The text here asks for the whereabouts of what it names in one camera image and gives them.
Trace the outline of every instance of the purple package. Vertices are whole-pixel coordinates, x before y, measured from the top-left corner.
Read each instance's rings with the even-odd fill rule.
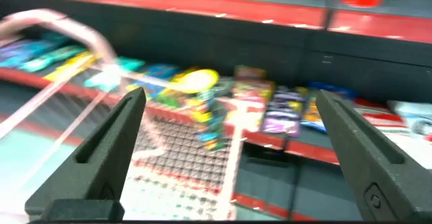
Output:
[[[19,49],[20,47],[23,47],[24,45],[28,45],[32,43],[33,41],[30,39],[23,39],[16,42],[13,42],[12,44],[3,46],[0,48],[0,54],[6,53],[8,51],[14,51],[16,49]]]
[[[300,115],[298,113],[287,113],[270,111],[265,114],[263,132],[265,133],[286,133],[291,137],[298,137],[300,134]]]

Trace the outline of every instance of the red shelf edge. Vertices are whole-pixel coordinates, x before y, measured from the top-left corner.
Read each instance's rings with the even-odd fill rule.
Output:
[[[268,204],[262,200],[258,200],[256,198],[234,193],[232,196],[232,202],[239,204],[240,206],[244,206],[246,208],[251,208],[256,211],[263,211],[264,213],[268,213],[270,215],[281,217],[282,219],[287,219],[289,216],[288,210],[275,206],[273,204]],[[300,213],[292,213],[292,221],[316,221],[316,219],[307,217]]]
[[[322,29],[325,9],[251,0],[77,0],[110,5],[123,5],[191,13],[216,18],[229,18],[277,24],[282,26]]]

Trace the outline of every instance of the red shelf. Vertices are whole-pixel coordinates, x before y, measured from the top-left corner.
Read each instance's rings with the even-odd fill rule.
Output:
[[[321,29],[324,8],[251,0],[78,0]]]
[[[268,204],[262,200],[258,200],[256,198],[252,198],[249,196],[246,196],[244,194],[237,194],[234,193],[232,196],[232,201],[235,203],[245,206],[247,208],[254,209],[256,211],[263,211],[265,213],[268,213],[270,215],[280,217],[283,219],[287,219],[289,216],[288,210],[284,208],[280,208],[278,206]],[[300,213],[292,213],[292,221],[316,221],[315,219],[312,219],[310,217],[307,217],[305,215],[302,215]]]
[[[363,11],[336,11],[330,31],[432,43],[432,19]]]

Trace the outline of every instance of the yellow package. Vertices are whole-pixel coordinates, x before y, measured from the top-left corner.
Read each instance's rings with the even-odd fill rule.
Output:
[[[71,59],[68,59],[63,65],[60,65],[59,67],[57,67],[54,72],[51,72],[50,74],[44,76],[43,78],[54,82],[54,81],[58,80],[59,77],[61,75],[63,75],[63,73],[65,73],[65,71],[67,69],[69,69],[71,66],[73,66],[75,63],[77,63],[82,58],[88,57],[90,55],[91,55],[91,57],[87,60],[87,62],[82,67],[77,69],[74,72],[74,74],[72,75],[72,76],[76,76],[79,73],[86,70],[87,68],[89,68],[96,61],[97,57],[95,55],[93,55],[91,52],[85,51],[85,52],[80,53]]]

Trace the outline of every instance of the wire mesh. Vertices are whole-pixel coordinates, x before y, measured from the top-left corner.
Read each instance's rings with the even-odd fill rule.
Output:
[[[0,145],[10,146],[3,151],[6,154],[16,149],[11,144],[22,141],[23,134],[34,142],[31,145],[20,142],[28,151],[21,152],[20,159],[11,159],[11,164],[22,162],[19,171],[1,170],[3,176],[10,177],[1,189],[3,196],[8,196],[1,201],[1,212],[25,215],[26,199],[104,120],[121,98],[122,87],[137,79],[126,71],[112,74],[109,67],[98,65],[98,61],[82,66],[86,69],[67,69],[69,76],[50,83],[20,107],[16,113],[27,113],[22,121],[12,114],[0,125],[4,133]],[[111,79],[118,81],[118,85],[105,91],[83,87],[85,81],[99,73],[111,73]],[[146,85],[166,86],[153,78],[139,80]],[[226,99],[218,103],[229,105]],[[246,106],[241,108],[239,111],[247,111]],[[155,101],[147,102],[121,196],[126,211],[124,219],[235,218],[230,198],[242,147],[242,129],[234,130],[229,138],[235,140],[228,140],[224,148],[209,151],[197,137],[190,110],[190,107],[173,109]],[[10,122],[17,124],[7,131]]]

